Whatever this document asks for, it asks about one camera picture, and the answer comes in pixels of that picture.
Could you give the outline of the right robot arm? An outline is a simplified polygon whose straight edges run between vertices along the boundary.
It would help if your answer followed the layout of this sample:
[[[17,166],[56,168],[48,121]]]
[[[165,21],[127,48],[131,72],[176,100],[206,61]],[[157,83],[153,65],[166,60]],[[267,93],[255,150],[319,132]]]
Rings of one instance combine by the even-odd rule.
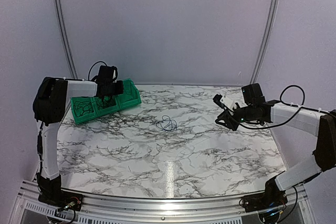
[[[288,126],[317,138],[316,148],[310,157],[266,183],[266,191],[260,195],[263,206],[273,206],[280,199],[280,192],[335,168],[335,111],[308,108],[304,102],[267,101],[257,83],[244,86],[241,90],[244,106],[224,95],[213,97],[213,102],[223,110],[215,120],[216,124],[232,131],[239,127],[267,130]]]

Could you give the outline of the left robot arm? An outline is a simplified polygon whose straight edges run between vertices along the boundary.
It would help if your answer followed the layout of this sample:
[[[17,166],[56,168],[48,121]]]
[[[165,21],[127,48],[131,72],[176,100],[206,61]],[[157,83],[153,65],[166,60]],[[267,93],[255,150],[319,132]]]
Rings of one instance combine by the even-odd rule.
[[[100,66],[91,80],[45,77],[33,101],[37,123],[37,154],[40,169],[37,181],[41,191],[54,205],[66,202],[61,190],[61,177],[57,165],[57,136],[66,108],[72,98],[104,98],[123,93],[123,82],[118,80],[115,66]]]

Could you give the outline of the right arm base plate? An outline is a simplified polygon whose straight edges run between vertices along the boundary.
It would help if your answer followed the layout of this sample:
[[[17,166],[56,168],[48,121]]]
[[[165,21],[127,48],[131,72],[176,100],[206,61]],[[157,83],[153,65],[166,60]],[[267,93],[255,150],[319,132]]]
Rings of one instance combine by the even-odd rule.
[[[288,202],[285,191],[266,188],[263,193],[245,195],[239,201],[239,205],[246,212],[260,211],[278,206],[284,206]]]

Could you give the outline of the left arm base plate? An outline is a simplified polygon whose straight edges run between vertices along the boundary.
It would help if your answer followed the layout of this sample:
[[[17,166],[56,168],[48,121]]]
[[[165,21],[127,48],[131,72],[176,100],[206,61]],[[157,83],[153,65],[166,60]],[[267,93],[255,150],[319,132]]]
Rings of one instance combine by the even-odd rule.
[[[83,195],[61,189],[41,190],[38,200],[48,205],[58,207],[59,210],[71,209],[80,211]]]

